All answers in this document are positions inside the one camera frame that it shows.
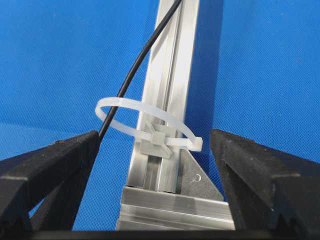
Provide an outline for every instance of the blue fabric background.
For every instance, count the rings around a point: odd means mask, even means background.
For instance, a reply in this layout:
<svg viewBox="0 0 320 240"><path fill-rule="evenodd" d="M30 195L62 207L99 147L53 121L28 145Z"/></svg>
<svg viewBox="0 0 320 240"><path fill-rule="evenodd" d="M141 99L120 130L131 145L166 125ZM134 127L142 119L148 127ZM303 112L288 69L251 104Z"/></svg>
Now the blue fabric background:
<svg viewBox="0 0 320 240"><path fill-rule="evenodd" d="M211 129L320 162L320 1L202 1L186 124L222 191Z"/></svg>
<svg viewBox="0 0 320 240"><path fill-rule="evenodd" d="M158 2L0 0L0 159L47 146L101 122L152 34ZM222 191L212 128L318 161L320 1L201 0L186 124L204 140L193 153ZM140 100L148 59L126 97ZM138 113L116 118L135 126ZM133 139L103 141L74 230L112 230Z"/></svg>

